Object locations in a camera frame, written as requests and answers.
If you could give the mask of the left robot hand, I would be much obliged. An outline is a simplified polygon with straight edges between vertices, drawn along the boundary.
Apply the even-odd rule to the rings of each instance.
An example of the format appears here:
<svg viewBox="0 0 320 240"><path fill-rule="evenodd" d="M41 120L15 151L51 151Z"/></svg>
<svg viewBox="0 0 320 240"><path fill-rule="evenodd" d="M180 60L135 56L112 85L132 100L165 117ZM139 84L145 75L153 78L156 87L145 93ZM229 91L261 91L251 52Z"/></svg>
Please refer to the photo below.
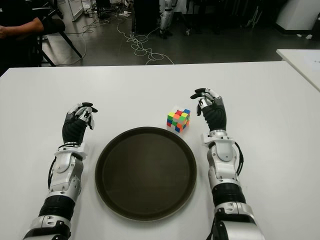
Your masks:
<svg viewBox="0 0 320 240"><path fill-rule="evenodd" d="M62 126L62 139L65 145L80 146L83 142L86 128L95 127L93 113L98 110L90 102L80 102L74 105L65 116Z"/></svg>

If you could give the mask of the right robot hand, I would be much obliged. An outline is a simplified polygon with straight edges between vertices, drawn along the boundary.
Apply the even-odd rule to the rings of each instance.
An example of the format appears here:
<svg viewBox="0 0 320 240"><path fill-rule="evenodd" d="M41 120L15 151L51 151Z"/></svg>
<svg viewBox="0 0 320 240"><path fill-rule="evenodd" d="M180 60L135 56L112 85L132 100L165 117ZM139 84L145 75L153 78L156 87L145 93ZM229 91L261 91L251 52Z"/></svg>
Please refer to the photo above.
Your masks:
<svg viewBox="0 0 320 240"><path fill-rule="evenodd" d="M227 115L223 98L211 88L198 88L191 99L197 99L197 116L203 115L210 131L226 131Z"/></svg>

